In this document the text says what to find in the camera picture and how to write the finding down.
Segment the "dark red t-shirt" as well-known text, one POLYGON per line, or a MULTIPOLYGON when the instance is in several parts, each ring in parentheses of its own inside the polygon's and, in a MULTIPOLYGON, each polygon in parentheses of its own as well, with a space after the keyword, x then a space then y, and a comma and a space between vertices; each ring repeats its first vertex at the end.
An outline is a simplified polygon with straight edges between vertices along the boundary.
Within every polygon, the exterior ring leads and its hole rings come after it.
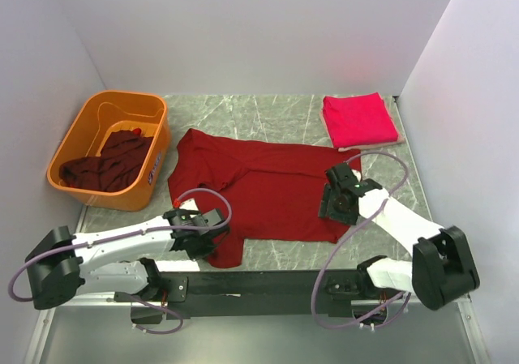
POLYGON ((202 212, 225 209, 211 191, 232 208, 230 233, 219 237, 218 248, 207 257, 215 268, 242 263, 244 242, 282 240, 337 242, 347 225, 320 219, 318 211, 326 170, 343 161, 360 171, 357 149, 290 143, 265 143, 212 136, 190 129, 177 145, 178 163, 169 176, 171 199, 193 190, 202 212))

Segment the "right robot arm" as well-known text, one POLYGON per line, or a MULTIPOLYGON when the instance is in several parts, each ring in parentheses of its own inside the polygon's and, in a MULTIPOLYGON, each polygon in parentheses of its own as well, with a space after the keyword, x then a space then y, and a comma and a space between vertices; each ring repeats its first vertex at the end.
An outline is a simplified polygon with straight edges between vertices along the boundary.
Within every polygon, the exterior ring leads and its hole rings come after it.
POLYGON ((328 284, 332 293, 374 298, 384 289, 415 295, 430 310, 479 288, 464 232, 429 221, 394 199, 378 182, 360 180, 347 164, 328 169, 318 216, 348 226, 370 221, 399 242, 409 262, 376 256, 360 263, 351 282, 328 284))

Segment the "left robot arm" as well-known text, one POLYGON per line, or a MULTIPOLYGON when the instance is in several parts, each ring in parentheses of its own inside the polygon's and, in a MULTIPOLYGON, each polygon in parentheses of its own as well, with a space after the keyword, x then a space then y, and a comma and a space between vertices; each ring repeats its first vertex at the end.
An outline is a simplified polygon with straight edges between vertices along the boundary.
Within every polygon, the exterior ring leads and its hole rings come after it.
POLYGON ((209 256, 215 238, 229 232, 220 209, 206 213, 178 208, 148 221, 97 233, 53 229, 25 259, 30 302, 38 310, 61 306, 87 293, 124 293, 145 301, 164 289, 154 254, 183 251, 188 259, 209 256))

